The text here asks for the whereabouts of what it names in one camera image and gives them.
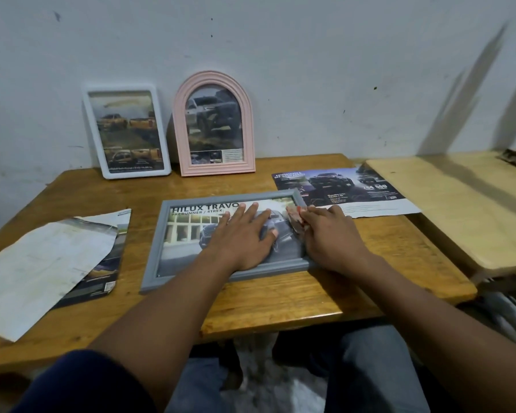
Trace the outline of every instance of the gray pants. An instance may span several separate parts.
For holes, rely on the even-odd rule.
[[[325,344],[309,354],[310,372],[329,377],[325,412],[430,412],[397,330],[386,324],[347,325],[342,333],[344,326],[332,325],[337,333],[326,334]],[[228,412],[220,396],[226,376],[217,358],[189,359],[165,412]]]

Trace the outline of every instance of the white wall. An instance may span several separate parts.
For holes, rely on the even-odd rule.
[[[0,226],[92,165],[84,83],[154,83],[168,120],[185,78],[221,70],[248,91],[258,157],[412,155],[505,22],[450,151],[492,145],[516,89],[516,0],[0,0]]]

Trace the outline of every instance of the light wooden board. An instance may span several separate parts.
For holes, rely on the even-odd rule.
[[[485,275],[516,272],[516,167],[496,152],[370,159]]]
[[[117,286],[107,297],[46,314],[14,344],[0,340],[0,371],[50,362],[86,347],[141,301],[138,294],[161,202],[166,199],[275,190],[272,173],[351,167],[344,155],[256,160],[256,173],[104,180],[97,170],[61,174],[0,230],[0,250],[24,233],[73,215],[132,208]],[[468,279],[405,216],[358,219],[371,250],[436,296],[458,303],[476,294]],[[380,315],[348,281],[321,270],[226,284],[200,332],[201,341]]]

